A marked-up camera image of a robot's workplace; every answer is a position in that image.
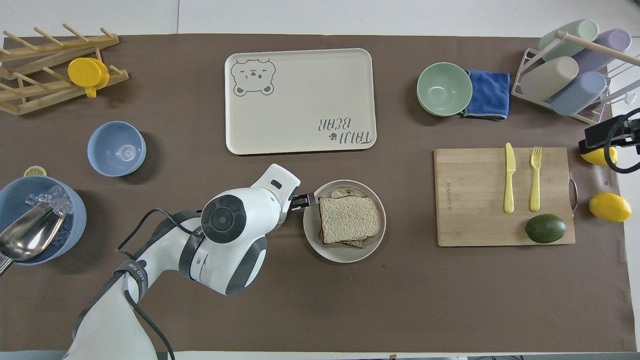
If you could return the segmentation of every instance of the white plate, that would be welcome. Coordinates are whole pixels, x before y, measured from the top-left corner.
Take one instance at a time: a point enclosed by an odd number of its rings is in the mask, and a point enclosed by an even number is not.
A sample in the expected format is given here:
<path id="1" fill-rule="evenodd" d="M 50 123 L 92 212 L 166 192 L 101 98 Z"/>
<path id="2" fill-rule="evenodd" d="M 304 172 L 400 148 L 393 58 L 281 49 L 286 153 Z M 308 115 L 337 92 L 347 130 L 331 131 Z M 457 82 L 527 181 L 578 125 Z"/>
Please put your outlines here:
<path id="1" fill-rule="evenodd" d="M 343 151 L 376 141 L 363 49 L 233 54 L 225 62 L 227 148 L 238 155 Z"/>
<path id="2" fill-rule="evenodd" d="M 327 197 L 333 189 L 340 187 L 354 188 L 364 192 L 376 203 L 378 210 L 380 211 L 380 231 L 378 231 L 376 236 L 364 241 L 363 249 L 350 247 L 340 243 L 323 244 L 322 240 L 319 238 L 322 223 L 320 221 L 320 207 L 318 205 L 305 208 L 302 224 L 305 228 L 305 235 L 307 236 L 309 244 L 311 244 L 311 247 L 313 247 L 318 254 L 322 255 L 326 259 L 335 261 L 336 263 L 353 263 L 366 258 L 378 248 L 378 245 L 382 242 L 382 237 L 385 235 L 385 229 L 387 228 L 387 216 L 385 214 L 385 208 L 382 206 L 382 202 L 376 193 L 366 185 L 357 181 L 332 181 L 328 184 L 322 185 L 320 189 L 316 190 L 314 197 L 317 201 L 318 197 Z"/>

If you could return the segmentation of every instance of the wooden cutting board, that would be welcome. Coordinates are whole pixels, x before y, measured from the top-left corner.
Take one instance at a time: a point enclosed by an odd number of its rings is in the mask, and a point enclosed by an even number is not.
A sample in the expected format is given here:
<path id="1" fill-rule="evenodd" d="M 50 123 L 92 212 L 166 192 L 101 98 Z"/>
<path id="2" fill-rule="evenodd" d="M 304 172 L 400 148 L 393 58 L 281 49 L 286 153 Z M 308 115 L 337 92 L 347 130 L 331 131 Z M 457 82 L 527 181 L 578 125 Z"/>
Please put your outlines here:
<path id="1" fill-rule="evenodd" d="M 450 246 L 542 245 L 524 231 L 527 221 L 540 214 L 555 214 L 566 223 L 566 234 L 549 245 L 575 243 L 569 200 L 569 165 L 566 148 L 543 148 L 540 167 L 540 210 L 529 210 L 533 148 L 514 148 L 515 210 L 504 212 L 506 155 L 504 148 L 437 149 L 435 164 L 438 244 Z"/>

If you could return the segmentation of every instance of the lemon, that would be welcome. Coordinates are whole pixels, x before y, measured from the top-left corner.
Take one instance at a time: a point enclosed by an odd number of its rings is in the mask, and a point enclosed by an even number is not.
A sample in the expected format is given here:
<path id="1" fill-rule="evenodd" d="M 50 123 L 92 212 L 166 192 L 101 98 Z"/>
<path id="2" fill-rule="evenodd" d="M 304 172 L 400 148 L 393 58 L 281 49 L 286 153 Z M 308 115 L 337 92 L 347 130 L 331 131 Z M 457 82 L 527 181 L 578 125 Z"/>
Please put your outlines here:
<path id="1" fill-rule="evenodd" d="M 44 169 L 44 167 L 39 167 L 38 165 L 33 165 L 32 167 L 29 167 L 24 172 L 24 176 L 30 176 L 30 175 L 47 176 L 47 171 Z"/>
<path id="2" fill-rule="evenodd" d="M 589 201 L 589 210 L 596 217 L 610 222 L 622 222 L 631 216 L 631 206 L 614 193 L 599 193 Z"/>
<path id="3" fill-rule="evenodd" d="M 609 155 L 611 155 L 611 162 L 616 163 L 618 161 L 618 150 L 615 147 L 609 148 Z M 588 154 L 580 154 L 580 156 L 592 164 L 607 166 L 607 162 L 604 160 L 604 149 L 597 149 Z"/>
<path id="4" fill-rule="evenodd" d="M 553 214 L 542 214 L 527 221 L 524 230 L 528 237 L 540 244 L 548 244 L 560 240 L 566 233 L 564 221 Z"/>

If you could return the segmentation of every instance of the yellow fork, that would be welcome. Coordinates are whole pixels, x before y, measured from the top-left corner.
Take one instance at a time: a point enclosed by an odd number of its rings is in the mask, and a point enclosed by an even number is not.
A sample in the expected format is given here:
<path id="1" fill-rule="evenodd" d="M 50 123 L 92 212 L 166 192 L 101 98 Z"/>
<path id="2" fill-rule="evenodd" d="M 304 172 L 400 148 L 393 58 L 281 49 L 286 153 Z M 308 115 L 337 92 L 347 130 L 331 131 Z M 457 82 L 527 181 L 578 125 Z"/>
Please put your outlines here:
<path id="1" fill-rule="evenodd" d="M 542 165 L 542 147 L 536 146 L 531 153 L 531 167 L 533 168 L 533 188 L 529 208 L 536 212 L 540 210 L 540 165 Z"/>

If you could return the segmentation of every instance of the metal scoop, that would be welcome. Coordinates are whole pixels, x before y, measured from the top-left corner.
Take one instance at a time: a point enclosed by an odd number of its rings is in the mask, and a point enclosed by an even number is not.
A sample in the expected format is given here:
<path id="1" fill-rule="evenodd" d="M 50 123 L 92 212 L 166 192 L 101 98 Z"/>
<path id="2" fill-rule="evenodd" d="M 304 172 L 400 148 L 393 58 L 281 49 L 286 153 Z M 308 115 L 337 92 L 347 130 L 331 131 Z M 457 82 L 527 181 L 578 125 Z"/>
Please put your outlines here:
<path id="1" fill-rule="evenodd" d="M 44 251 L 65 217 L 42 202 L 9 225 L 0 234 L 0 252 L 7 257 L 0 265 L 0 275 L 14 261 L 28 261 Z"/>

